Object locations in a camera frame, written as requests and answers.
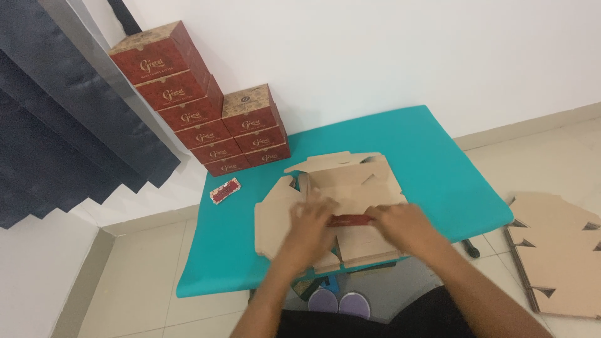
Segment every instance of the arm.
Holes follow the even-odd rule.
[[[419,206],[369,207],[386,240],[422,260],[445,287],[479,338],[551,335],[505,292],[468,263],[430,224]]]
[[[275,337],[290,283],[334,246],[334,233],[326,224],[335,207],[314,191],[306,203],[290,209],[290,232],[230,337]]]

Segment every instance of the black pants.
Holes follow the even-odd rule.
[[[475,337],[444,286],[428,292],[388,323],[338,313],[282,311],[278,338]]]

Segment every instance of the tiled floor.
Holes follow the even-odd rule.
[[[507,201],[518,191],[544,191],[601,214],[601,119],[468,150],[466,154]],[[117,238],[79,337],[227,337],[246,307],[247,291],[175,297],[195,225],[195,220],[189,220]],[[476,236],[472,243],[481,254],[479,259],[470,259],[472,264],[529,309],[501,230]],[[464,252],[459,244],[455,246]],[[381,319],[394,314],[436,281],[413,258],[382,275],[342,279],[341,288],[365,293],[373,313]],[[384,302],[382,294],[386,293],[382,292],[397,297]],[[534,317],[557,338],[601,336],[601,321]]]

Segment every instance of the person's left hand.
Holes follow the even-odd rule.
[[[338,203],[313,190],[304,203],[290,209],[291,228],[274,259],[297,276],[334,246],[335,234],[326,228]]]

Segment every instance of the hand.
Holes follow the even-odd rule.
[[[432,252],[450,245],[424,215],[417,204],[396,204],[392,206],[370,206],[366,215],[373,217],[374,225],[384,238],[400,251],[422,260]]]
[[[326,225],[338,206],[333,199],[313,190],[304,203],[290,209],[290,232],[274,259],[294,274],[294,277],[318,261],[334,246],[335,233]]]

